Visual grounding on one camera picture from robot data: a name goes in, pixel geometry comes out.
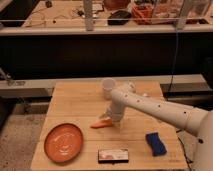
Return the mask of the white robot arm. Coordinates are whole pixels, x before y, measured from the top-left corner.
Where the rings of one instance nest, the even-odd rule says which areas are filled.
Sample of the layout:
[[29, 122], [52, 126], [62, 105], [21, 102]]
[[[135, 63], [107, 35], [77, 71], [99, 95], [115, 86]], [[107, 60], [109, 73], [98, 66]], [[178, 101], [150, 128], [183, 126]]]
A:
[[135, 93], [135, 86], [131, 82], [120, 86], [103, 85], [103, 92], [111, 100], [105, 115], [113, 122], [119, 122], [123, 118], [125, 108], [130, 107], [185, 130], [197, 138], [192, 170], [211, 171], [213, 169], [213, 110], [207, 111], [140, 96]]

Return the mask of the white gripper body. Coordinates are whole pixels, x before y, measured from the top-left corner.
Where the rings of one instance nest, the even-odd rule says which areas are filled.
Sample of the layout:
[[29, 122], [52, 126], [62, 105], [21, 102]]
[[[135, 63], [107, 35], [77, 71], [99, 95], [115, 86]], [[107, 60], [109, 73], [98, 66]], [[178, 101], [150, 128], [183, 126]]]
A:
[[114, 125], [115, 123], [119, 123], [123, 119], [123, 116], [123, 113], [114, 113], [110, 109], [107, 109], [106, 112], [99, 117], [99, 120], [111, 119]]

